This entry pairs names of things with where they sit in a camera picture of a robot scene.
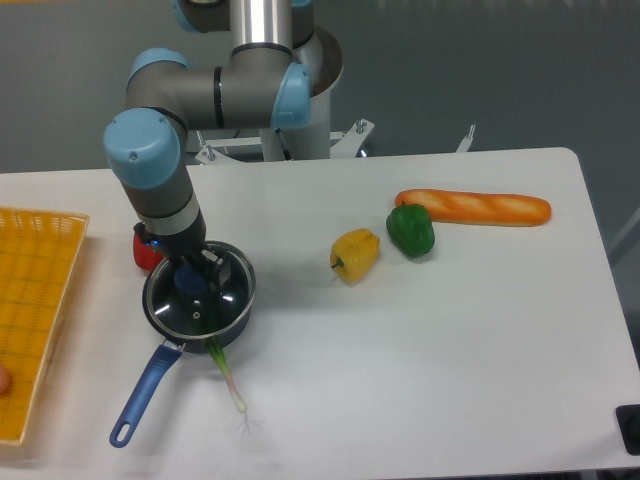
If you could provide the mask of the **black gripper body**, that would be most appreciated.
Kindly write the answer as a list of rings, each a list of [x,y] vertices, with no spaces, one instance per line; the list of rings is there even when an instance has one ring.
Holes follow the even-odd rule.
[[[149,232],[142,222],[138,222],[134,226],[134,235],[162,254],[164,259],[190,258],[199,255],[205,247],[206,226],[203,219],[196,219],[177,234],[159,235]]]

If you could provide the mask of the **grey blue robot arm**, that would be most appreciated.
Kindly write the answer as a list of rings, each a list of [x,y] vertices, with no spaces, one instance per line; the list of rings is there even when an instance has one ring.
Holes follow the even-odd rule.
[[[232,34],[226,66],[194,69],[172,50],[135,60],[126,108],[105,128],[103,148],[139,222],[142,243],[200,280],[217,271],[183,160],[189,132],[294,129],[311,119],[309,68],[295,48],[314,33],[310,1],[175,1],[177,18],[199,33]]]

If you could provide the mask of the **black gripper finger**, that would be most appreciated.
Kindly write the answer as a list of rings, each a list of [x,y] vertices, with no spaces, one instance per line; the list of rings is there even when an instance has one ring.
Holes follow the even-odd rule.
[[[229,261],[208,249],[203,249],[201,255],[205,260],[206,278],[214,285],[225,285],[231,277]]]
[[[205,292],[214,294],[220,291],[220,258],[204,257],[196,261],[187,261],[186,279],[184,280],[184,290],[190,294],[203,294]]]

